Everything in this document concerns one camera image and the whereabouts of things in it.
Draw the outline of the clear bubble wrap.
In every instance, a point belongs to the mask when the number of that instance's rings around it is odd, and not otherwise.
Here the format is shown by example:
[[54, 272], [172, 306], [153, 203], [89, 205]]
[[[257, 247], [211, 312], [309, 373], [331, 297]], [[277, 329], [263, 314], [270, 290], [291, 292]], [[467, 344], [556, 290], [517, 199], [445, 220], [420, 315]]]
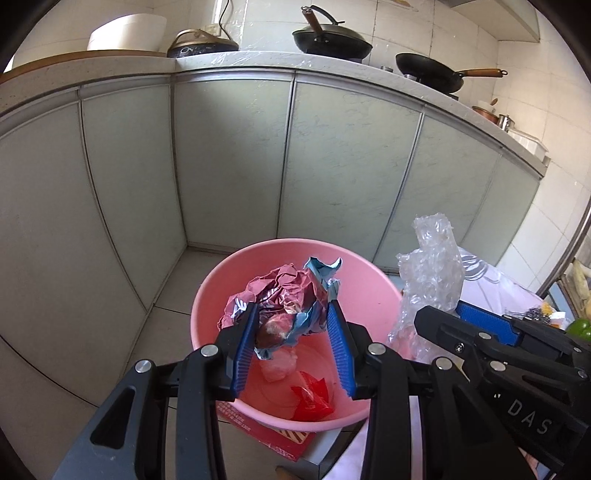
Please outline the clear bubble wrap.
[[444, 354], [434, 342], [419, 336], [414, 325], [418, 311], [432, 306], [446, 313], [459, 303], [465, 279], [453, 226], [446, 215], [418, 217], [413, 222], [419, 247], [397, 256], [404, 282], [400, 315], [388, 342], [403, 358], [429, 363]]

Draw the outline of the red white plastic bag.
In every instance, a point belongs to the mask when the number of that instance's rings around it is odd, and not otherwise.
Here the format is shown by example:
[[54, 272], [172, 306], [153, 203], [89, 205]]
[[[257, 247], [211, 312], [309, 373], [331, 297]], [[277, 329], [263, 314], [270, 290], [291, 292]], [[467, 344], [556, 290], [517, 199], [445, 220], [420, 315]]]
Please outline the red white plastic bag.
[[297, 407], [291, 417], [298, 422], [318, 422], [332, 415], [335, 406], [329, 399], [329, 389], [324, 378], [317, 379], [308, 372], [299, 371], [300, 380], [291, 386], [297, 398]]

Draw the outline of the pink blue wrapper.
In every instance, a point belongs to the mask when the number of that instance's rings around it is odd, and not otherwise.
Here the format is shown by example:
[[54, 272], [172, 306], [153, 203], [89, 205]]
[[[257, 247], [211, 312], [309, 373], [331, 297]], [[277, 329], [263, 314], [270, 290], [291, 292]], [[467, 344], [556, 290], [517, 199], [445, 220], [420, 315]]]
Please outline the pink blue wrapper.
[[270, 360], [282, 347], [294, 347], [301, 336], [327, 329], [329, 302], [338, 298], [341, 280], [337, 274], [342, 259], [327, 264], [317, 257], [304, 266], [283, 264], [249, 280], [245, 289], [228, 297], [219, 329], [238, 323], [250, 303], [259, 306], [259, 327], [254, 351], [260, 360]]

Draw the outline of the steel wool scrubber ball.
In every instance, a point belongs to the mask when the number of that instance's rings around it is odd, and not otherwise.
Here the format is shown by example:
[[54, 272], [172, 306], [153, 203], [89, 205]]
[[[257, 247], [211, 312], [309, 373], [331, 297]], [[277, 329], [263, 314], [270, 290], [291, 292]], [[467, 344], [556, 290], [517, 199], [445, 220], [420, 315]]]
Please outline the steel wool scrubber ball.
[[551, 315], [554, 313], [554, 309], [547, 303], [543, 303], [541, 306], [532, 307], [525, 312], [517, 315], [520, 319], [528, 319], [531, 321], [537, 321], [544, 324], [551, 323]]

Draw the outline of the grey kitchen cabinet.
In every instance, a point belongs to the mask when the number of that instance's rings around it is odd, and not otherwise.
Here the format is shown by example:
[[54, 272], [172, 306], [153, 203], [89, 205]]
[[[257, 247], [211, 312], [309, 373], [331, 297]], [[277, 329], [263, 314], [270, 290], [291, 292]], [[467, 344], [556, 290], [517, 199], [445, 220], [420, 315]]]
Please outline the grey kitchen cabinet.
[[278, 52], [85, 52], [1, 79], [1, 427], [48, 479], [134, 353], [188, 323], [188, 248], [304, 237], [391, 271], [415, 218], [499, 261], [547, 168], [459, 101]]

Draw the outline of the floral white tablecloth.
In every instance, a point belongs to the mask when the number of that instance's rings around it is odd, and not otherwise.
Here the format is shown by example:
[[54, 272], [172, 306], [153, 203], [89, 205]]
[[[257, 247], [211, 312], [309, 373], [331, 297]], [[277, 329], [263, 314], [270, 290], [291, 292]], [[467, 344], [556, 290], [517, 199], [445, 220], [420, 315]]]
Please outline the floral white tablecloth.
[[[540, 307], [543, 300], [535, 293], [515, 282], [498, 267], [460, 248], [465, 279], [460, 299], [501, 316], [507, 312], [523, 313]], [[368, 435], [368, 422], [353, 438], [325, 479], [360, 479], [363, 453]]]

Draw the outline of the metal shelf rack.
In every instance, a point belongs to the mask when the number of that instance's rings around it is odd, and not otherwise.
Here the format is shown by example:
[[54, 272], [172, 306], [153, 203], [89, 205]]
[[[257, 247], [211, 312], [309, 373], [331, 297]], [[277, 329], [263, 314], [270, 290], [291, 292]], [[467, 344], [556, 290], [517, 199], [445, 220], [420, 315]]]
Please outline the metal shelf rack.
[[573, 237], [568, 241], [559, 259], [544, 279], [536, 294], [564, 310], [570, 320], [585, 318], [583, 298], [575, 286], [573, 268], [579, 262], [590, 264], [590, 201], [587, 201]]

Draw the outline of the green bell pepper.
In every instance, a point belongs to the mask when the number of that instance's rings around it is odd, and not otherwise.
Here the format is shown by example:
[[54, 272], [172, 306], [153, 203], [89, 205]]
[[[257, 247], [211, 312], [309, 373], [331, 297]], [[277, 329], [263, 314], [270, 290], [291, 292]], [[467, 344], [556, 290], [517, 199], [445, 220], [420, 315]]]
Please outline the green bell pepper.
[[583, 339], [587, 342], [591, 341], [591, 322], [587, 319], [574, 320], [566, 329], [569, 335]]

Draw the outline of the red cardboard under bucket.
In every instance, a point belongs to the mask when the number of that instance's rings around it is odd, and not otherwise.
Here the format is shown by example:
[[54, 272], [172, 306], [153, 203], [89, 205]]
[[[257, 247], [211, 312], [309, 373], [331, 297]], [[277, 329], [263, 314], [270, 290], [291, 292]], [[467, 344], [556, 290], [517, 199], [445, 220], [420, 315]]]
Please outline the red cardboard under bucket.
[[219, 417], [284, 459], [296, 462], [315, 439], [315, 433], [273, 429], [242, 415], [228, 402], [216, 403]]

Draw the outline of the pink plastic bucket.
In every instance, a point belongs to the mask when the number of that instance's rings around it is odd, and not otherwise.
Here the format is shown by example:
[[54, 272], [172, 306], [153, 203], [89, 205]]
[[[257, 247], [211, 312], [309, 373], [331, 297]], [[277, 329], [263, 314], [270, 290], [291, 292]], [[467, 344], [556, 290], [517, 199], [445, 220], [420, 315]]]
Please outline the pink plastic bucket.
[[259, 305], [259, 332], [240, 413], [276, 429], [320, 432], [354, 424], [370, 412], [339, 382], [327, 332], [329, 301], [346, 320], [388, 339], [402, 295], [375, 265], [345, 248], [318, 240], [259, 242], [225, 258], [195, 296], [190, 332], [194, 348], [213, 343], [250, 304]]

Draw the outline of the white rectangular container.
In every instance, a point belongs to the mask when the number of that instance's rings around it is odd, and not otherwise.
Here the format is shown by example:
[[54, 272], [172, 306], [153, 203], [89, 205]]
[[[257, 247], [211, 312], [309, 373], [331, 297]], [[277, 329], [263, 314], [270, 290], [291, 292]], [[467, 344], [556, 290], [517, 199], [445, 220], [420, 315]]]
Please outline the white rectangular container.
[[547, 156], [548, 149], [538, 138], [517, 129], [510, 129], [508, 134], [539, 160]]

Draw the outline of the small steel pot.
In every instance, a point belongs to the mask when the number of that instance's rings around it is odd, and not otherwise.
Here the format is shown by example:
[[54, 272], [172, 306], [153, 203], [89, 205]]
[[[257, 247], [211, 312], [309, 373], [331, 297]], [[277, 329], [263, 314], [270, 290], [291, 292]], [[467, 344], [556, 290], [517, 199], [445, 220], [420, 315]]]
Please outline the small steel pot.
[[509, 132], [515, 126], [515, 121], [507, 114], [499, 114], [497, 126], [503, 131]]

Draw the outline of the copper pot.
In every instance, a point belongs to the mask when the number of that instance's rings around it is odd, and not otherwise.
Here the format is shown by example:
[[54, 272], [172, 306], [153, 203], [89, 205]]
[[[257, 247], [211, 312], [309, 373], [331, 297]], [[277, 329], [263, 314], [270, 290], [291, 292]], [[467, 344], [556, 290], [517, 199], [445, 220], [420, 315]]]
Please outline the copper pot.
[[479, 107], [479, 106], [473, 106], [472, 110], [474, 112], [476, 112], [478, 115], [482, 116], [483, 118], [487, 119], [488, 121], [494, 123], [495, 125], [498, 124], [499, 122], [499, 117], [497, 115], [495, 115], [494, 113]]

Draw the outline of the black wok with lid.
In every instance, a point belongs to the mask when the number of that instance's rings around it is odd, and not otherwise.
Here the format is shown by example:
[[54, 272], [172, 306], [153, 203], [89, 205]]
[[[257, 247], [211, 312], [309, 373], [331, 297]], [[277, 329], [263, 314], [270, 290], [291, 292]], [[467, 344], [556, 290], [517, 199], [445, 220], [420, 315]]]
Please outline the black wok with lid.
[[361, 63], [373, 50], [373, 45], [355, 30], [345, 27], [328, 11], [317, 5], [301, 6], [308, 26], [295, 30], [295, 46], [302, 53]]

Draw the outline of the white round basin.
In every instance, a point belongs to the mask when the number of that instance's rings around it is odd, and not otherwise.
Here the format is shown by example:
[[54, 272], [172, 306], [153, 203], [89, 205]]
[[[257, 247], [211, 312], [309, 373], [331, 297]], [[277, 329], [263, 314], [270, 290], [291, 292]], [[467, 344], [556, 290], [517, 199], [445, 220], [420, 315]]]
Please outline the white round basin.
[[95, 29], [87, 50], [137, 50], [157, 52], [163, 40], [167, 19], [154, 14], [118, 17]]

